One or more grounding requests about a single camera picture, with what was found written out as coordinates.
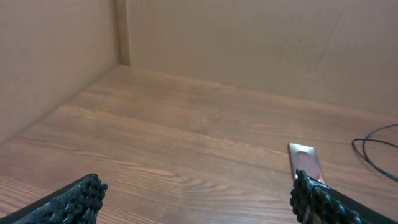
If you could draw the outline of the Galaxy smartphone with reflective screen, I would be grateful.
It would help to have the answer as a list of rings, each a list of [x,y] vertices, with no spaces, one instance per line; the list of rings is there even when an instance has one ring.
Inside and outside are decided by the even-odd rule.
[[[314,147],[290,142],[288,144],[288,152],[294,180],[298,178],[296,170],[304,170],[309,177],[326,184],[317,151]]]

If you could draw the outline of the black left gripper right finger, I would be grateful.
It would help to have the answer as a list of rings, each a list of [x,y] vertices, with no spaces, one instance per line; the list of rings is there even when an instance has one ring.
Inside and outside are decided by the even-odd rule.
[[[290,205],[299,223],[397,224],[339,191],[296,171]]]

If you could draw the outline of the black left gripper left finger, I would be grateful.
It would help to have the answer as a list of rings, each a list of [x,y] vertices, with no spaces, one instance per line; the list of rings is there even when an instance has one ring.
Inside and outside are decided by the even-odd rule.
[[[108,185],[88,174],[1,218],[1,224],[96,224]]]

